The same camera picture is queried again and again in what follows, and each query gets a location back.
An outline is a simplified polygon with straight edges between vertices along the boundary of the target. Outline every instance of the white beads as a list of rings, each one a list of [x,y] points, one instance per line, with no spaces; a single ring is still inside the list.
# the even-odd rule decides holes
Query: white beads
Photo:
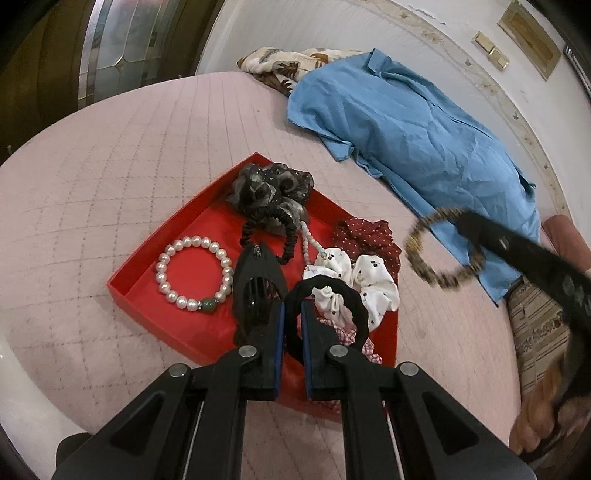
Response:
[[[326,251],[324,250],[324,247],[322,247],[322,245],[320,245],[320,242],[315,240],[315,238],[312,236],[308,226],[306,225],[306,222],[300,222],[300,225],[301,225],[301,249],[304,252],[304,262],[306,263],[306,265],[310,265],[310,252],[309,252],[309,247],[308,247],[309,243],[312,244],[312,246],[318,250],[318,253],[320,254],[320,256],[323,259],[326,259],[327,254],[326,254]]]
[[[170,302],[170,303],[175,303],[177,301],[178,298],[178,293],[176,293],[174,290],[170,290],[167,294],[166,294],[166,299]]]
[[[206,236],[203,238],[198,235],[184,236],[182,240],[176,239],[172,244],[165,247],[164,253],[158,256],[158,262],[155,266],[156,275],[154,278],[158,283],[158,291],[166,295],[168,302],[174,303],[181,310],[186,309],[188,312],[196,312],[202,309],[202,302],[200,300],[188,299],[174,291],[166,275],[171,257],[183,248],[189,247],[202,247],[203,249],[209,250],[220,261],[220,265],[222,266],[222,284],[219,290],[213,295],[213,299],[216,303],[223,303],[232,292],[232,284],[234,283],[232,260],[228,257],[228,252],[218,242],[214,242]],[[208,312],[212,311],[210,306],[207,305]]]
[[[194,312],[195,310],[199,309],[201,306],[201,302],[195,299],[188,299],[187,300],[187,311]]]
[[[187,297],[183,297],[182,295],[177,297],[177,307],[181,310],[187,308],[187,302]]]
[[[162,282],[158,286],[158,290],[160,291],[160,293],[167,294],[170,291],[170,283],[168,283],[167,281]]]

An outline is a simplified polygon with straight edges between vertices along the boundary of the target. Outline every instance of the patterned pillow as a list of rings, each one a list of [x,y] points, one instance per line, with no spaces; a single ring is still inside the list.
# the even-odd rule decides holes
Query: patterned pillow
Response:
[[[507,308],[517,353],[521,398],[525,398],[548,365],[566,350],[569,330],[562,322],[560,305],[527,280],[510,295]]]

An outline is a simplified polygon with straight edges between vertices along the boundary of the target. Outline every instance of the pink quilted bedspread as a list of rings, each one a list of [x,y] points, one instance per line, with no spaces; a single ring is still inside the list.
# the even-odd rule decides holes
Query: pink quilted bedspread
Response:
[[[352,161],[287,124],[287,100],[245,73],[160,83],[58,122],[0,168],[2,327],[64,414],[100,428],[179,354],[120,312],[105,281],[183,202],[250,153],[312,173],[351,214],[385,219],[402,245],[413,215]],[[426,258],[455,260],[434,238]],[[506,441],[519,407],[509,321],[476,282],[458,293],[402,259],[398,360],[431,374]],[[342,434],[274,404],[248,407],[243,478],[345,477]]]

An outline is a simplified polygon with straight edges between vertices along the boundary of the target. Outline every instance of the metal screw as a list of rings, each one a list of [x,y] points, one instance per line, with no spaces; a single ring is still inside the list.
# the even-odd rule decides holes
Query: metal screw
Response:
[[[574,292],[573,279],[570,278],[568,275],[566,275],[564,277],[564,280],[562,281],[562,289],[564,293],[566,293],[567,295],[572,295]]]
[[[333,345],[330,347],[329,352],[332,356],[340,357],[347,355],[347,347],[345,345]]]
[[[187,373],[187,365],[184,364],[174,364],[168,369],[168,373],[171,377],[182,377]]]
[[[400,365],[400,373],[407,377],[413,377],[418,373],[418,367],[412,362],[404,362]]]
[[[238,354],[243,358],[252,358],[256,355],[256,347],[252,345],[244,345],[238,349]]]

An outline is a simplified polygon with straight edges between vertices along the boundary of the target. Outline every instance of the red tray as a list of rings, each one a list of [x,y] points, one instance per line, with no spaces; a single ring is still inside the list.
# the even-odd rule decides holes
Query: red tray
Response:
[[[232,209],[226,197],[246,163],[265,166],[271,162],[255,153],[214,181],[162,224],[107,282],[115,303],[123,311],[154,336],[200,365],[214,363],[235,347],[232,343],[236,328],[231,311],[232,297],[218,306],[214,314],[180,310],[158,292],[154,264],[164,247],[173,240],[200,235],[220,243],[235,266],[242,251],[239,238],[245,219]],[[310,230],[322,245],[331,245],[337,222],[351,217],[316,190],[310,196],[307,210]],[[255,239],[265,241],[281,254],[284,238],[257,232]],[[304,270],[300,240],[295,251],[295,258],[282,268],[289,288],[301,279]],[[190,248],[169,263],[167,275],[180,294],[201,299],[213,296],[219,288],[221,267],[214,255],[200,248]],[[395,365],[397,334],[398,312],[388,312],[380,327],[371,334],[375,353],[382,356],[384,365]],[[340,420],[327,408],[306,400],[303,367],[288,355],[284,357],[279,402],[318,417]]]

